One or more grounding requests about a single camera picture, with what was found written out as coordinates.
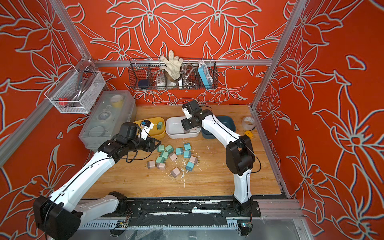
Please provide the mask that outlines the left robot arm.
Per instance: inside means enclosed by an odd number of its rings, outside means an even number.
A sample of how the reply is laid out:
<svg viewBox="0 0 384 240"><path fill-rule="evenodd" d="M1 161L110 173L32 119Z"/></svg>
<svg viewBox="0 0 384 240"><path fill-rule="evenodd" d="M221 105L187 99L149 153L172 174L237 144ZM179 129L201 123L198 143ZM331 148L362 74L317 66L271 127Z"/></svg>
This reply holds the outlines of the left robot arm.
<svg viewBox="0 0 384 240"><path fill-rule="evenodd" d="M151 154L161 141L150 136L154 124L126 122L120 131L105 141L93 157L65 184L48 197L39 196L33 204L35 223L45 237L70 239L82 225L108 214L130 214L127 197L110 192L85 205L79 202L96 181L130 152Z"/></svg>

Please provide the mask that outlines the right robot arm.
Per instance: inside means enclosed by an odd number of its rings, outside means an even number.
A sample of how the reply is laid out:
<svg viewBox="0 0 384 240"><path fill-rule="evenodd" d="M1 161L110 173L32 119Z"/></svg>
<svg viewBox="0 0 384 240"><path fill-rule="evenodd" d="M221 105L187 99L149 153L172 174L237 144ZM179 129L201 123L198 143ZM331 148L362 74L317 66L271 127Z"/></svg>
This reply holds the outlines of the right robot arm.
<svg viewBox="0 0 384 240"><path fill-rule="evenodd" d="M212 111L203 110L195 100L183 104L182 110L186 116L181 120L184 130L202 127L226 148L226 165L234 175L234 206L240 214L249 212L252 208L250 174L258 159L251 139L227 128Z"/></svg>

